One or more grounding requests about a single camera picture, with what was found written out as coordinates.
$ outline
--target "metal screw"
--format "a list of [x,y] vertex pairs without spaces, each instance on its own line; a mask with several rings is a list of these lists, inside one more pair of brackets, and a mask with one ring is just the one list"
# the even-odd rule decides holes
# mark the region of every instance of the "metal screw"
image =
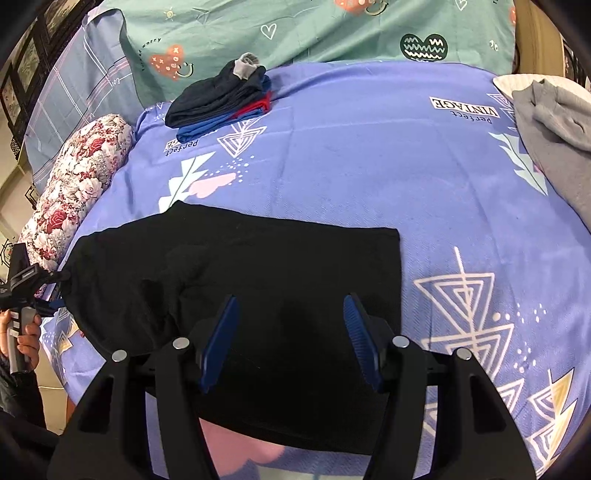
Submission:
[[127,352],[125,350],[117,350],[117,351],[113,352],[113,355],[111,355],[111,358],[113,359],[114,362],[122,362],[123,360],[125,360],[127,358]]
[[406,348],[410,345],[410,340],[403,335],[398,335],[392,339],[392,343],[398,348]]
[[178,337],[177,339],[174,340],[173,347],[175,347],[177,350],[182,350],[184,348],[187,348],[190,343],[191,342],[189,342],[188,338]]
[[472,352],[464,347],[457,349],[456,355],[460,357],[462,360],[469,360],[470,358],[472,358]]

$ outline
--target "gray sock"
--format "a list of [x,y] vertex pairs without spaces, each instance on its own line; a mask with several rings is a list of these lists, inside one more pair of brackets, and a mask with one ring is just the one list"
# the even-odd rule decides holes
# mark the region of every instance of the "gray sock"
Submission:
[[260,65],[258,57],[247,51],[234,61],[234,75],[242,80],[248,80],[252,72]]

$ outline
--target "black t-shirt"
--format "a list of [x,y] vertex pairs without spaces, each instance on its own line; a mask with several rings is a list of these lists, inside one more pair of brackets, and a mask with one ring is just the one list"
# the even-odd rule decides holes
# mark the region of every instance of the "black t-shirt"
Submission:
[[216,314],[240,319],[218,384],[198,414],[307,449],[371,453],[383,395],[365,384],[343,321],[355,292],[400,332],[400,238],[175,203],[166,213],[82,237],[64,266],[66,306],[107,357],[152,352]]

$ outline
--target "blue bedsheet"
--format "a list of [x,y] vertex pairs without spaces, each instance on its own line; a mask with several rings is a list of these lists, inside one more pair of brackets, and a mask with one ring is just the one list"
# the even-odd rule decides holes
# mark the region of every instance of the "blue bedsheet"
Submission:
[[[127,165],[76,239],[176,200],[397,228],[404,333],[435,351],[474,351],[542,473],[589,408],[591,235],[534,168],[493,75],[376,61],[296,64],[269,76],[269,114],[199,142],[176,142],[163,123],[167,104],[146,110]],[[102,364],[76,330],[61,312],[43,334],[74,401]],[[428,470],[433,445],[432,393],[427,403],[417,473]],[[153,400],[149,407],[153,422]],[[156,428],[152,435],[162,472]],[[367,461],[287,449],[267,467],[361,476]],[[247,463],[235,475],[258,479],[261,471]]]

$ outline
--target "folded clothes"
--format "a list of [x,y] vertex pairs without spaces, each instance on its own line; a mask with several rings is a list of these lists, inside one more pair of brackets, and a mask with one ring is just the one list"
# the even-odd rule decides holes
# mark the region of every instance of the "folded clothes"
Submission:
[[[249,66],[242,67],[238,71],[245,77]],[[236,60],[231,60],[215,77],[199,80],[185,88],[168,109],[164,120],[166,126],[179,128],[196,124],[236,112],[259,100],[264,92],[265,67],[257,66],[248,78],[240,78],[234,73],[235,69]]]
[[246,105],[246,107],[238,110],[234,115],[230,117],[230,119],[237,119],[245,113],[258,109],[262,109],[265,113],[271,110],[271,91],[267,91],[262,99],[257,100],[256,102],[252,102],[249,105]]
[[252,102],[246,107],[233,113],[226,113],[214,118],[199,122],[193,125],[187,125],[181,127],[177,132],[177,140],[182,144],[197,140],[198,138],[212,132],[225,125],[230,125],[235,122],[248,120],[249,118],[255,118],[256,116],[264,115],[271,109],[271,92],[256,102]]

